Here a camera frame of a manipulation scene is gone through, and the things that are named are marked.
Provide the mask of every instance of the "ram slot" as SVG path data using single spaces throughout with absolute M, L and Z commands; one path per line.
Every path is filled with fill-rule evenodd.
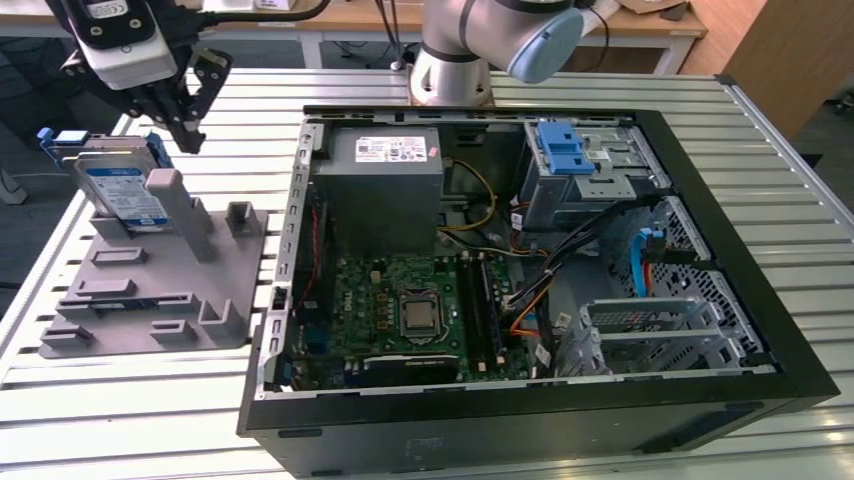
M 484 258 L 483 253 L 479 258 L 480 262 L 480 278 L 483 283 L 483 289 L 486 294 L 486 315 L 488 320 L 488 338 L 491 339 L 492 344 L 492 354 L 495 356 L 495 361 L 498 365 L 504 364 L 504 346 L 502 344 L 502 327 L 499 324 L 499 316 L 498 316 L 498 303 L 495 302 L 495 292 L 491 288 L 491 276 L 490 276 L 490 267 Z
M 475 372 L 486 372 L 487 368 L 495 366 L 490 305 L 487 304 L 488 284 L 483 282 L 480 260 L 466 254 L 456 262 L 456 283 L 466 330 L 468 368 Z

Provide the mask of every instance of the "desk leg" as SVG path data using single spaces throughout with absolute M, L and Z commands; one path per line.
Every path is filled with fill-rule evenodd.
M 670 45 L 655 65 L 655 75 L 675 75 L 679 73 L 684 59 L 694 45 L 694 37 L 670 37 Z
M 0 201 L 7 205 L 20 205 L 27 200 L 27 192 L 12 176 L 0 167 Z
M 320 56 L 320 42 L 323 34 L 319 32 L 303 32 L 299 35 L 299 43 L 303 47 L 303 59 L 305 60 L 305 68 L 323 68 L 323 58 Z

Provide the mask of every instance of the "blue drive bay latch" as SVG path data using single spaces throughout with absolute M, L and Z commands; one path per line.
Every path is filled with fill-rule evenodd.
M 568 122 L 540 122 L 539 143 L 552 175 L 590 175 L 596 167 L 584 156 L 584 140 Z

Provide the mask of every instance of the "gray plastic holder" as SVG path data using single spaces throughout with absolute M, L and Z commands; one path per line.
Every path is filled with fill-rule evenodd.
M 92 218 L 100 235 L 56 306 L 43 357 L 245 344 L 267 214 L 248 202 L 208 214 L 172 169 L 152 170 L 147 186 L 172 229 L 119 234 L 117 219 Z

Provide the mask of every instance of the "yellow cable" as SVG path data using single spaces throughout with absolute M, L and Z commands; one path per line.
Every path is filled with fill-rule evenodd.
M 482 225 L 484 225 L 486 223 L 488 223 L 488 221 L 492 219 L 492 214 L 495 213 L 495 192 L 492 191 L 492 187 L 490 185 L 490 182 L 486 181 L 486 178 L 483 178 L 483 175 L 480 175 L 480 173 L 474 169 L 474 167 L 471 165 L 468 165 L 466 162 L 463 162 L 462 160 L 452 160 L 454 163 L 458 163 L 463 166 L 463 168 L 466 170 L 468 170 L 468 172 L 478 178 L 478 180 L 480 180 L 480 183 L 483 184 L 483 186 L 486 187 L 487 191 L 490 192 L 490 209 L 486 212 L 486 217 L 483 217 L 483 219 L 480 219 L 479 221 L 476 221 L 472 224 L 468 225 L 455 225 L 455 226 L 448 226 L 448 227 L 439 227 L 439 231 L 440 232 L 462 232 L 466 230 L 474 230 L 475 228 L 480 227 Z

